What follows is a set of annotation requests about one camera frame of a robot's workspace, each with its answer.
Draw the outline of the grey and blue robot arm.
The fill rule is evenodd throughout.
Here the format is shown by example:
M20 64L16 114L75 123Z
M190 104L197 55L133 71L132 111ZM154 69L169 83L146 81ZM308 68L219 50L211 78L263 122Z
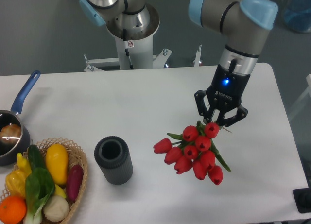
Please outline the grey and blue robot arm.
M79 0L88 19L105 25L116 40L120 68L150 69L153 35L159 16L146 0ZM278 7L269 0L190 0L190 20L227 37L210 87L195 93L198 113L204 123L229 127L247 116L242 94L269 32Z

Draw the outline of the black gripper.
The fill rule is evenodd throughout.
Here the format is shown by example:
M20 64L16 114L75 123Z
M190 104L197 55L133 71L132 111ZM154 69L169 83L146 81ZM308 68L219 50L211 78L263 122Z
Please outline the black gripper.
M242 94L249 78L249 74L229 73L228 70L218 65L210 87L207 90L199 90L194 94L198 113L203 117L203 122L212 122L215 110L220 111L216 120L220 127L230 127L244 119L248 114L248 110L241 105ZM205 104L205 97L207 97L209 108ZM236 115L225 119L226 112L234 108L237 108Z

